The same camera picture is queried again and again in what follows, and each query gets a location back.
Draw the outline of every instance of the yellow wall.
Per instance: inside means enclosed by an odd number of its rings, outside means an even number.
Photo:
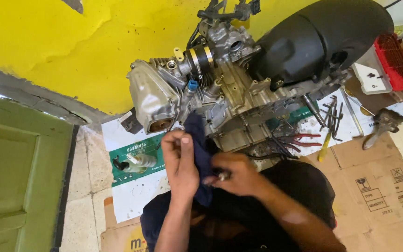
[[[316,0],[262,0],[255,39]],[[232,10],[238,0],[230,0]],[[130,110],[125,78],[135,59],[185,48],[209,0],[0,0],[0,70],[108,114]]]

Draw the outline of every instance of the engine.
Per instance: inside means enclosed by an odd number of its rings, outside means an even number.
[[[219,148],[236,151],[271,136],[266,120],[303,106],[324,125],[313,100],[340,88],[348,67],[378,35],[394,30],[388,12],[372,0],[321,0],[256,42],[231,21],[259,13],[259,0],[240,0],[233,13],[225,13],[226,3],[213,0],[198,12],[186,49],[130,65],[130,93],[147,134],[195,112]]]

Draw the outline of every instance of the person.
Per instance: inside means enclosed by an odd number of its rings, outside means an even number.
[[[332,231],[333,190],[310,164],[281,161],[259,173],[245,155],[215,154],[212,166],[231,177],[204,179],[215,187],[206,208],[193,200],[200,178],[191,135],[170,131],[161,148],[171,191],[141,216],[151,252],[346,250]]]

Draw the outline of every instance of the red plastic crate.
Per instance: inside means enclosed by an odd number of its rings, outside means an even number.
[[[389,77],[393,91],[403,90],[403,49],[395,33],[380,35],[376,42],[376,53]]]

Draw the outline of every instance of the green printed label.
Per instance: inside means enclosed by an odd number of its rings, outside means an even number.
[[[149,174],[164,169],[163,151],[161,150],[161,148],[159,148],[158,150],[156,149],[158,144],[161,142],[161,138],[163,136],[164,133],[133,143],[131,145],[127,145],[117,150],[110,151],[110,161],[113,172],[113,182],[111,183],[111,186],[115,187],[128,181],[136,180],[142,178],[143,176],[147,176]],[[118,170],[113,164],[113,158],[119,156],[119,162],[126,161],[128,160],[127,154],[129,153],[131,153],[133,156],[141,153],[154,156],[156,158],[156,165],[154,167],[148,167],[147,170],[141,174],[134,172],[126,173]]]

